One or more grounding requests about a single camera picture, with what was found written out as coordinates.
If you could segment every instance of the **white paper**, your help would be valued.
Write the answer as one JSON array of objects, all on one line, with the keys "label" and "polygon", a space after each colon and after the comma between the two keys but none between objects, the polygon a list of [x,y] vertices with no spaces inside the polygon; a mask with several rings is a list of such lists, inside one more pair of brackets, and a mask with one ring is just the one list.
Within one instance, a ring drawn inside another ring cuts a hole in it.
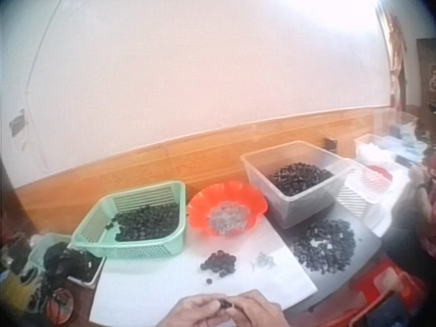
[{"label": "white paper", "polygon": [[[219,249],[237,257],[236,272],[224,278],[201,271],[200,264]],[[274,268],[255,267],[259,252],[273,256]],[[212,285],[206,279],[213,280]],[[105,326],[156,326],[185,296],[258,289],[288,308],[316,292],[291,251],[266,219],[232,238],[205,238],[187,228],[180,255],[154,260],[107,260],[91,309],[90,321]]]}]

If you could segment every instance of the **wooden wall panel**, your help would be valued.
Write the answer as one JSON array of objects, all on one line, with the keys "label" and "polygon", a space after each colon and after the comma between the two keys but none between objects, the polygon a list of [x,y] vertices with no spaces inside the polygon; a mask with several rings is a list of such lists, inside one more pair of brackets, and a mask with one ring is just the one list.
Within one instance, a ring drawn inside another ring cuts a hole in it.
[{"label": "wooden wall panel", "polygon": [[354,156],[354,139],[373,131],[386,108],[360,108],[276,119],[222,129],[130,151],[26,185],[17,194],[39,230],[71,234],[96,201],[108,193],[180,179],[187,197],[229,179],[246,181],[240,156],[294,140],[323,146],[339,141],[338,153]]}]

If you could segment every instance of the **white wall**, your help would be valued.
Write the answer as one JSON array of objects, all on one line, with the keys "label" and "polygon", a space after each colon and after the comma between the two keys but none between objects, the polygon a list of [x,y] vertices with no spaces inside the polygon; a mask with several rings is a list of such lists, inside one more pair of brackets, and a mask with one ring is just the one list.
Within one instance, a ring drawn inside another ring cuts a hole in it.
[{"label": "white wall", "polygon": [[[2,13],[3,160],[16,187],[202,131],[389,103],[367,0],[63,0],[26,103],[55,5]],[[31,114],[24,151],[8,128],[21,108]]]},{"label": "white wall", "polygon": [[421,77],[416,39],[436,37],[433,17],[420,0],[390,0],[404,35],[407,52],[404,58],[406,104],[421,105]]}]

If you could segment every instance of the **poster on wall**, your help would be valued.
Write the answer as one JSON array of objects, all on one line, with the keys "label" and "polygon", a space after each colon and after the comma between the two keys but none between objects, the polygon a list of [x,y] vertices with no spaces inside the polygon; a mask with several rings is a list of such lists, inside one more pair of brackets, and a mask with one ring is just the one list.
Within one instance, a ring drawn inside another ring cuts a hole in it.
[{"label": "poster on wall", "polygon": [[430,65],[430,92],[436,92],[436,65]]}]

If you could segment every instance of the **gray table surface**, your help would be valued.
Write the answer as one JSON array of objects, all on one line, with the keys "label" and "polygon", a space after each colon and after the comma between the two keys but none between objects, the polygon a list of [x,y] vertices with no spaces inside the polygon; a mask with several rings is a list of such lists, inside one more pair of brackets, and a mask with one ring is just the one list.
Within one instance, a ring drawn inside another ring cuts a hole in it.
[{"label": "gray table surface", "polygon": [[355,218],[346,208],[338,203],[335,203],[331,207],[288,230],[282,230],[273,219],[268,220],[270,220],[272,226],[284,240],[285,244],[292,249],[292,240],[298,237],[298,235],[304,234],[311,223],[320,219],[342,219],[350,223],[350,227],[354,231],[354,238],[356,240],[356,248],[354,250],[351,264],[347,266],[344,271],[338,271],[335,274],[326,272],[324,275],[322,275],[320,271],[312,272],[303,265],[305,272],[311,278],[318,291],[297,305],[286,309],[284,311],[286,316],[296,315],[314,307],[316,304],[319,304],[339,288],[344,286],[371,258],[374,257],[382,245],[382,240],[380,238],[374,235],[368,227],[357,220],[357,218]]}]

